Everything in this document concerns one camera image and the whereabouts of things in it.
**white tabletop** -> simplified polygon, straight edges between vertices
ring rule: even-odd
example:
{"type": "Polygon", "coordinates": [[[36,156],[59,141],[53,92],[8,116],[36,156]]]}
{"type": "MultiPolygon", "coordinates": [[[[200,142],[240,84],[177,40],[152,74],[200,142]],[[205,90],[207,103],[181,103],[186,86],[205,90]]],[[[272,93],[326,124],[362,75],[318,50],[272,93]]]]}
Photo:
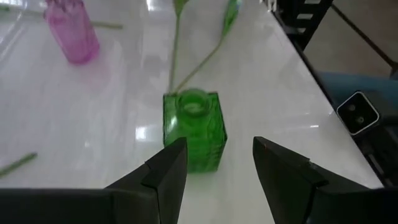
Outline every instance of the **white tabletop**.
{"type": "MultiPolygon", "coordinates": [[[[175,85],[216,45],[226,3],[186,5],[175,85]]],[[[79,67],[67,63],[41,18],[0,20],[0,166],[39,153],[0,179],[0,187],[102,188],[163,148],[172,0],[86,0],[86,6],[93,20],[122,22],[124,29],[96,29],[101,53],[79,67]]],[[[41,8],[39,1],[27,7],[41,8]]],[[[382,186],[257,0],[244,1],[220,51],[188,87],[219,93],[228,142],[217,172],[188,175],[179,223],[274,222],[254,167],[254,136],[367,187],[382,186]]]]}

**black cable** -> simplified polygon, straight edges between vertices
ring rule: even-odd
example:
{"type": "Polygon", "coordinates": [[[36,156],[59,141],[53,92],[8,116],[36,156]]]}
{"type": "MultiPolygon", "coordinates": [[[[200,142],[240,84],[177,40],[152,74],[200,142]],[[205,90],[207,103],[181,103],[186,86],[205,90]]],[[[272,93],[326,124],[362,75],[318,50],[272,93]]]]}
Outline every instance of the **black cable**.
{"type": "Polygon", "coordinates": [[[338,9],[334,4],[330,6],[358,35],[362,37],[363,40],[381,57],[390,67],[396,65],[386,53],[384,53],[364,32],[362,32],[346,15],[344,15],[340,9],[338,9]]]}

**green stick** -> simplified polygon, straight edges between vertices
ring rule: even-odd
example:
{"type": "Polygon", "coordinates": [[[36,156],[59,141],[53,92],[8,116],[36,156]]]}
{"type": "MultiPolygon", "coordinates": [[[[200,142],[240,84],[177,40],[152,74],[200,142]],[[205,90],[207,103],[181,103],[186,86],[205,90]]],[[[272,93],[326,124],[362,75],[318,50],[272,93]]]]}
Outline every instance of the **green stick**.
{"type": "Polygon", "coordinates": [[[196,66],[196,68],[193,69],[193,71],[184,78],[184,80],[182,80],[182,82],[176,87],[174,92],[179,92],[181,90],[181,88],[187,84],[187,82],[207,63],[207,61],[209,61],[209,59],[217,52],[217,50],[219,49],[219,47],[221,46],[223,42],[223,39],[221,39],[217,46],[210,52],[210,54],[207,55],[207,57],[198,65],[196,66]]]}
{"type": "Polygon", "coordinates": [[[29,161],[35,159],[37,157],[36,152],[28,153],[24,157],[20,158],[19,160],[9,164],[5,167],[0,168],[0,179],[3,178],[5,175],[8,175],[12,171],[20,168],[24,164],[28,163],[29,161]]]}
{"type": "MultiPolygon", "coordinates": [[[[21,11],[20,9],[18,9],[16,7],[9,7],[9,6],[0,5],[0,11],[10,12],[11,9],[15,10],[15,11],[21,11]]],[[[30,15],[33,15],[33,16],[40,16],[40,17],[43,16],[42,12],[31,11],[31,10],[26,10],[25,12],[29,13],[30,15]]],[[[108,28],[108,29],[123,29],[123,25],[121,25],[121,24],[112,24],[112,23],[101,22],[101,21],[92,21],[91,24],[94,27],[102,27],[102,28],[108,28]]]]}
{"type": "Polygon", "coordinates": [[[173,55],[172,55],[172,66],[170,69],[170,78],[169,78],[169,92],[173,90],[173,83],[175,78],[175,71],[177,68],[177,52],[178,52],[178,37],[180,35],[180,15],[177,15],[175,20],[175,34],[174,34],[174,45],[173,45],[173,55]]]}

